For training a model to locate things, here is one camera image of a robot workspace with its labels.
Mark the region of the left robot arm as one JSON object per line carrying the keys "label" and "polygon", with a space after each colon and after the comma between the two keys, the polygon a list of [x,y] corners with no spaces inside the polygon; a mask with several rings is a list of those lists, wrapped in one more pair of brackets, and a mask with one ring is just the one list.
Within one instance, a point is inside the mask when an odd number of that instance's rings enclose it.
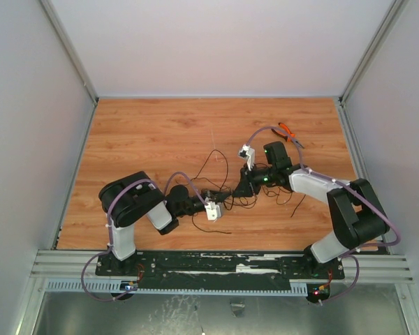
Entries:
{"label": "left robot arm", "polygon": [[194,196],[190,195],[188,186],[181,184],[165,194],[140,171],[100,190],[98,198],[108,220],[108,246],[114,255],[111,263],[114,270],[123,276],[134,271],[135,223],[143,217],[147,217],[160,235],[174,230],[183,216],[204,212],[209,221],[222,217],[223,203],[230,197],[228,191],[199,191],[193,184],[189,186],[195,191]]}

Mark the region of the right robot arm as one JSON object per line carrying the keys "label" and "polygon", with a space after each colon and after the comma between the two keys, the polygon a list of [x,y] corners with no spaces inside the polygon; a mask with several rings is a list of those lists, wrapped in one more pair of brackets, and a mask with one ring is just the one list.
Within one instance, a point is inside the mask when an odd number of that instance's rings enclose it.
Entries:
{"label": "right robot arm", "polygon": [[328,270],[331,260],[389,231],[383,208],[366,179],[337,180],[294,165],[282,142],[269,143],[263,149],[267,167],[254,163],[255,151],[249,145],[240,149],[238,156],[246,163],[240,170],[240,182],[233,197],[253,197],[263,186],[282,187],[329,207],[332,232],[306,249],[308,256],[302,261],[306,275],[320,277]]}

